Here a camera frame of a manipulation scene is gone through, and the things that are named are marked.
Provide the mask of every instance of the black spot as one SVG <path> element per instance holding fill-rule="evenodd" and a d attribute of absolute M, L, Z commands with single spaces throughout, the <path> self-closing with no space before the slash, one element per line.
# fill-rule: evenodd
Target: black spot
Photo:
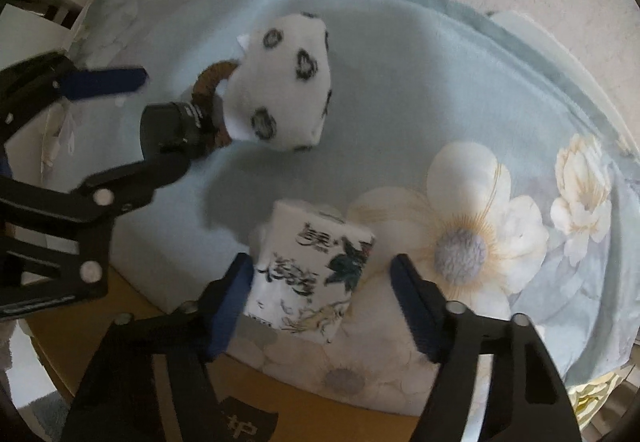
<path fill-rule="evenodd" d="M 284 36 L 282 35 L 282 31 L 277 28 L 272 28 L 262 38 L 262 44 L 265 48 L 271 49 L 278 46 L 283 39 Z"/>
<path fill-rule="evenodd" d="M 276 121 L 265 107 L 255 110 L 254 116 L 251 117 L 251 127 L 260 140 L 271 140 L 276 136 Z"/>
<path fill-rule="evenodd" d="M 311 57 L 305 50 L 300 48 L 298 50 L 298 65 L 296 67 L 296 77 L 308 81 L 311 77 L 316 75 L 318 71 L 318 63 Z"/>
<path fill-rule="evenodd" d="M 329 93 L 327 93 L 327 95 L 326 95 L 326 102 L 324 103 L 324 111 L 322 111 L 322 116 L 323 117 L 329 111 L 329 101 L 331 100 L 331 92 L 332 92 L 332 90 L 329 90 Z"/>

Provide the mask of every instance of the flower print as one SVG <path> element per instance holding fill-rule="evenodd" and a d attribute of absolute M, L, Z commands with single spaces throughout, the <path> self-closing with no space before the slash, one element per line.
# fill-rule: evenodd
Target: flower print
<path fill-rule="evenodd" d="M 416 352 L 414 339 L 391 287 L 388 271 L 364 278 L 351 295 L 351 305 L 340 328 L 355 339 L 376 338 L 381 343 L 405 345 L 403 351 Z"/>
<path fill-rule="evenodd" d="M 567 390 L 580 430 L 587 427 L 594 415 L 609 398 L 611 392 L 622 380 L 623 378 L 616 372 L 609 372 L 600 378 L 591 380 L 586 384 L 572 386 Z"/>
<path fill-rule="evenodd" d="M 535 329 L 544 342 L 545 327 L 535 326 Z M 477 414 L 484 416 L 484 407 L 491 386 L 492 361 L 493 356 L 491 355 L 481 355 L 478 357 L 476 382 L 469 407 L 470 418 Z M 433 362 L 420 352 L 412 354 L 410 364 L 404 372 L 402 372 L 402 379 L 400 381 L 400 389 L 407 398 L 404 414 L 412 416 L 420 416 L 422 414 L 437 374 L 437 364 L 433 364 Z"/>
<path fill-rule="evenodd" d="M 264 364 L 264 353 L 257 345 L 243 337 L 234 336 L 226 349 L 231 357 L 260 370 Z"/>
<path fill-rule="evenodd" d="M 510 317 L 507 296 L 524 289 L 546 256 L 548 232 L 538 206 L 529 196 L 511 199 L 509 170 L 473 142 L 441 149 L 424 194 L 379 187 L 352 203 L 348 219 L 374 232 L 378 269 L 407 253 L 448 300 L 483 316 Z"/>
<path fill-rule="evenodd" d="M 558 151 L 556 183 L 560 196 L 551 205 L 551 220 L 566 236 L 564 255 L 576 266 L 587 254 L 589 238 L 601 242 L 611 226 L 611 181 L 600 142 L 574 135 Z"/>
<path fill-rule="evenodd" d="M 267 363 L 263 371 L 326 398 L 401 412 L 406 400 L 397 383 L 409 354 L 398 348 L 369 336 L 348 336 L 343 330 L 327 345 L 280 334 L 276 343 L 264 349 Z"/>

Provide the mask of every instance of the white tissue package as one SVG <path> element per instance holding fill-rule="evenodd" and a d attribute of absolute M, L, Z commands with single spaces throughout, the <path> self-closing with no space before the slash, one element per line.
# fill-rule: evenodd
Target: white tissue package
<path fill-rule="evenodd" d="M 373 247 L 368 229 L 304 202 L 275 203 L 244 313 L 316 343 L 331 340 Z"/>

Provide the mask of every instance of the light blue blanket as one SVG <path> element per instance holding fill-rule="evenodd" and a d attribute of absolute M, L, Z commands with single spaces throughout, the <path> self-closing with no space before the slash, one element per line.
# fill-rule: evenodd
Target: light blue blanket
<path fill-rule="evenodd" d="M 325 203 L 374 229 L 382 265 L 404 248 L 448 297 L 479 313 L 529 314 L 567 384 L 623 364 L 640 324 L 639 203 L 627 183 L 640 179 L 638 165 L 554 65 L 451 0 L 95 0 L 74 60 L 141 64 L 150 80 L 122 106 L 105 99 L 72 108 L 74 153 L 63 148 L 47 185 L 68 191 L 142 158 L 146 104 L 187 99 L 204 68 L 241 57 L 237 36 L 300 11 L 318 14 L 330 34 L 333 97 L 320 145 L 283 154 L 239 143 L 195 163 L 117 222 L 113 265 L 170 311 L 248 250 L 275 200 Z M 462 244 L 478 248 L 456 258 L 462 272 L 453 274 L 447 252 Z M 351 339 L 399 339 L 384 269 L 367 270 L 344 330 L 356 332 Z M 431 377 L 418 390 L 403 378 L 433 375 L 413 348 L 372 358 L 337 342 L 321 354 L 328 368 L 354 352 L 370 365 L 364 388 L 340 396 L 287 362 L 307 348 L 284 346 L 282 335 L 244 326 L 232 354 L 352 404 L 407 413 L 424 404 Z M 388 365 L 380 370 L 404 354 L 396 380 Z"/>

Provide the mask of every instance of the flower center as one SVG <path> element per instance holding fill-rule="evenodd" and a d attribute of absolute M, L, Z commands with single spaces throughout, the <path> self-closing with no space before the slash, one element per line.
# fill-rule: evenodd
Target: flower center
<path fill-rule="evenodd" d="M 578 201 L 584 206 L 585 210 L 592 213 L 602 202 L 607 199 L 607 190 L 598 184 L 592 184 L 578 194 Z"/>
<path fill-rule="evenodd" d="M 463 285 L 478 276 L 486 260 L 486 243 L 469 229 L 447 231 L 436 243 L 434 268 L 453 285 Z"/>
<path fill-rule="evenodd" d="M 365 379 L 348 368 L 336 368 L 324 375 L 324 385 L 339 395 L 357 395 L 365 386 Z"/>

